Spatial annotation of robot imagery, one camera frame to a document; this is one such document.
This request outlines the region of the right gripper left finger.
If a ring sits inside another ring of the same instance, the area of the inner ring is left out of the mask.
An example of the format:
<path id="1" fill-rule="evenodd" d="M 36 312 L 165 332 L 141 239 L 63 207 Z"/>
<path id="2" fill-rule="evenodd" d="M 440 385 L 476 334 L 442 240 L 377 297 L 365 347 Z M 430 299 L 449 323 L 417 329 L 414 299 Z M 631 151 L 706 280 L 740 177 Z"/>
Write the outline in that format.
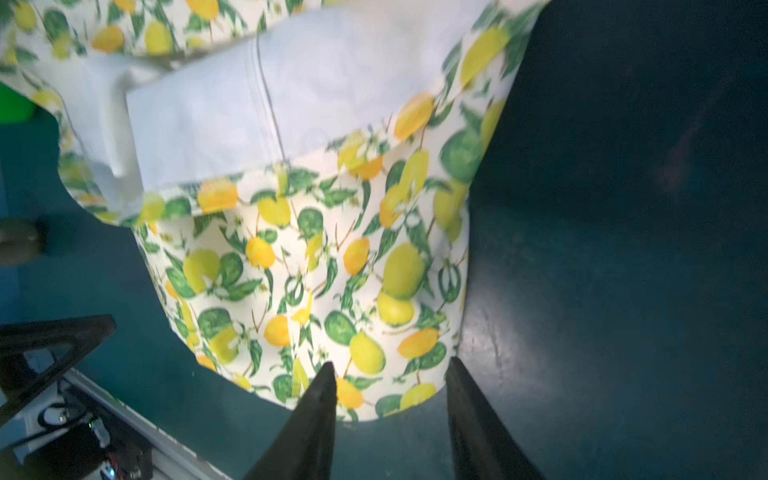
<path id="1" fill-rule="evenodd" d="M 323 364 L 295 410 L 247 479 L 328 479 L 334 456 L 337 385 Z"/>

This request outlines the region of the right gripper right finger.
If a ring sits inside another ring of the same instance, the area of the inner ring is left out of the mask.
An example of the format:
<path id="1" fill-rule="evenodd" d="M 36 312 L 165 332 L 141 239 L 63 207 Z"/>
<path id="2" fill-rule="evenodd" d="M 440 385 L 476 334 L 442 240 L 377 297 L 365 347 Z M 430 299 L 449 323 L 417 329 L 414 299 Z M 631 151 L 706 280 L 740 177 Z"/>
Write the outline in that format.
<path id="1" fill-rule="evenodd" d="M 544 479 L 457 357 L 449 362 L 446 389 L 457 479 Z"/>

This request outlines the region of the lemon print skirt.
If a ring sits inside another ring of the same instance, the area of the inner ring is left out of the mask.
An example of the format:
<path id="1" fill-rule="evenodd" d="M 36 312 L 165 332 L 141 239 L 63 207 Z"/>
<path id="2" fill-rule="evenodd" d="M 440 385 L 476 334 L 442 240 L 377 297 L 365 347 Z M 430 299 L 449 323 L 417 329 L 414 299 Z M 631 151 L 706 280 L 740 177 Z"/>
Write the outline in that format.
<path id="1" fill-rule="evenodd" d="M 296 407 L 371 421 L 446 382 L 468 196 L 542 1 L 5 1 L 1 81 L 133 232 L 175 334 Z"/>

